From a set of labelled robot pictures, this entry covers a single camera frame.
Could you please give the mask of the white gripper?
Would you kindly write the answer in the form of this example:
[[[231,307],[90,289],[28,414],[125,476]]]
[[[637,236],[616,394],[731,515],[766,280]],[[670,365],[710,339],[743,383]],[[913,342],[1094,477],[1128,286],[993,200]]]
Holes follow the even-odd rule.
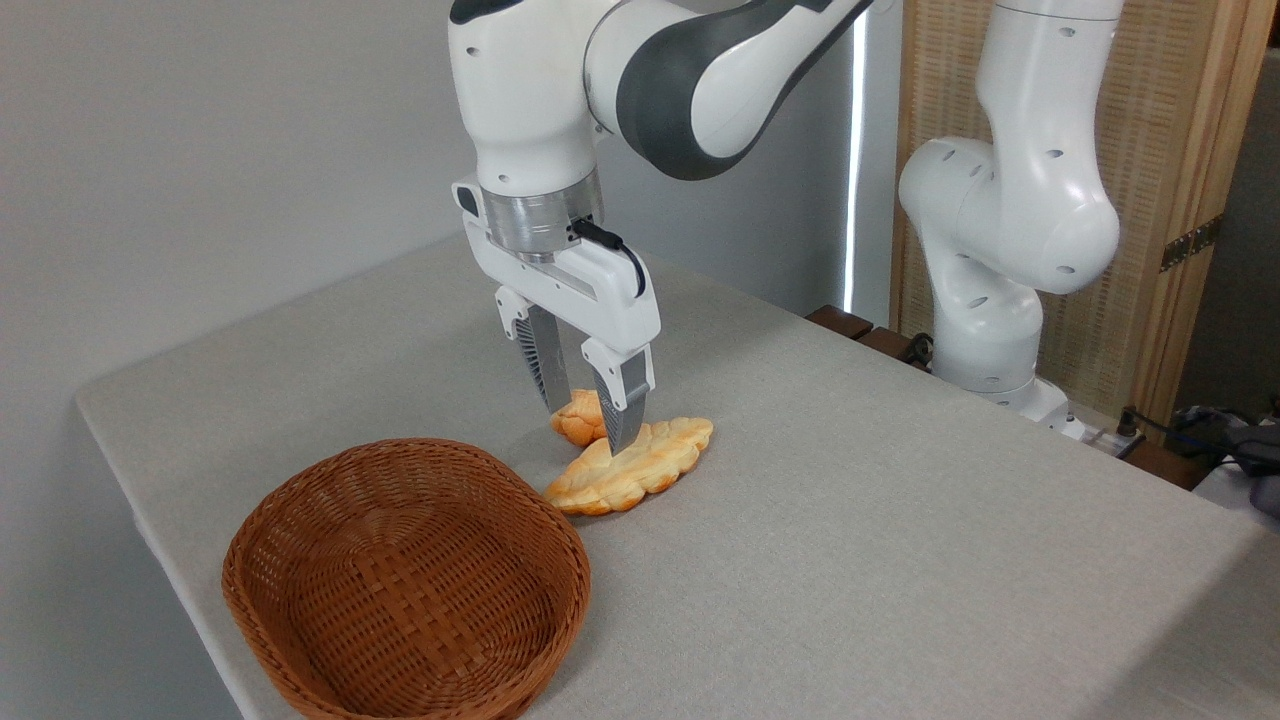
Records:
[[[660,332],[655,291],[639,292],[646,270],[620,251],[575,241],[545,263],[534,263],[493,243],[497,222],[483,209],[472,177],[453,183],[454,201],[472,254],[495,292],[500,322],[517,342],[536,389],[554,414],[571,402],[557,318],[586,333],[582,356],[591,365],[612,455],[637,438],[646,396],[655,384],[652,346]]]

